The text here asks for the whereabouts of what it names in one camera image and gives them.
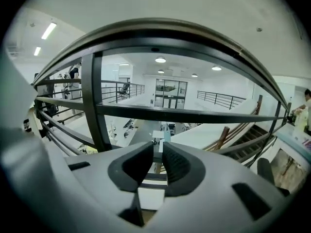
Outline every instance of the fluorescent light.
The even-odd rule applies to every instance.
[[[220,67],[212,67],[212,70],[214,70],[214,71],[220,71],[221,68],[220,68]]]
[[[37,56],[39,54],[40,50],[41,50],[40,47],[36,47],[34,56]]]
[[[165,63],[166,60],[164,59],[164,57],[159,56],[159,57],[157,57],[157,58],[155,59],[155,62],[158,62],[158,63]]]
[[[46,40],[49,36],[49,34],[53,31],[53,29],[56,27],[55,23],[52,23],[48,26],[44,34],[42,35],[41,39]]]

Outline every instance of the recessed ceiling light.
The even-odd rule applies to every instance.
[[[220,68],[220,67],[212,67],[212,70],[214,70],[214,71],[220,71],[221,68]]]
[[[46,29],[46,31],[44,32],[44,34],[42,35],[41,39],[46,40],[49,36],[49,34],[53,31],[53,29],[56,27],[56,23],[51,23],[48,28]]]
[[[37,56],[39,54],[40,50],[41,50],[40,47],[36,47],[34,56]]]
[[[166,60],[164,59],[164,57],[159,56],[159,57],[157,57],[157,58],[155,59],[155,62],[158,62],[158,63],[165,63]]]

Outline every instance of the metal handrail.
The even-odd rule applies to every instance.
[[[215,64],[247,77],[278,101],[275,116],[185,111],[119,103],[103,104],[101,83],[115,83],[116,102],[118,101],[118,84],[124,84],[123,82],[101,80],[103,56],[125,52],[154,51],[213,61]],[[104,115],[117,117],[126,115],[130,118],[175,122],[182,122],[184,118],[187,118],[188,121],[201,123],[246,123],[272,120],[269,136],[266,139],[267,143],[273,133],[276,121],[284,118],[278,116],[280,106],[283,105],[288,110],[284,96],[273,77],[252,54],[216,31],[185,21],[163,18],[133,19],[92,31],[63,49],[45,66],[36,76],[33,83],[34,87],[43,83],[52,83],[52,81],[45,81],[45,79],[79,62],[82,63],[82,78],[77,82],[81,82],[82,85],[83,101],[43,97],[37,98],[37,100],[84,110],[94,146],[99,152],[112,149]],[[140,93],[144,93],[144,86],[140,89]],[[219,94],[219,96],[222,100],[224,99],[224,94]],[[235,100],[232,97],[230,107],[235,104],[234,102]]]
[[[238,103],[242,102],[242,101],[234,100],[234,98],[237,98],[240,100],[246,100],[245,98],[241,98],[237,96],[232,96],[232,95],[227,95],[227,94],[222,94],[222,93],[215,93],[215,92],[207,92],[207,91],[198,91],[198,94],[197,94],[197,99],[201,99],[201,100],[208,101],[208,102],[213,102],[214,104],[228,108],[229,110],[234,108],[235,107],[234,105],[239,105]]]

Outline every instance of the staircase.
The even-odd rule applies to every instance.
[[[232,144],[231,146],[235,146],[235,145],[239,145],[242,144],[244,142],[248,142],[250,140],[256,139],[264,134],[267,134],[268,132],[263,130],[262,128],[258,127],[257,125],[253,125],[248,132],[246,132],[246,134],[244,134],[239,140],[237,140],[234,144]],[[247,159],[249,159],[251,156],[255,155],[256,153],[258,153],[262,147],[264,140],[259,142],[256,145],[253,145],[251,147],[249,147],[248,149],[245,150],[241,150],[239,152],[235,152],[235,153],[228,153],[225,154],[226,156],[235,159],[239,162],[243,162],[246,161]]]

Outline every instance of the chair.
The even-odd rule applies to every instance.
[[[171,136],[175,135],[175,124],[170,123],[169,124],[169,129],[170,129],[170,132],[171,132]]]
[[[118,96],[118,98],[125,98],[125,96],[123,95],[128,95],[126,91],[129,87],[130,87],[130,83],[125,83],[123,87],[119,87],[119,91],[117,91],[117,93],[119,93],[120,96]]]

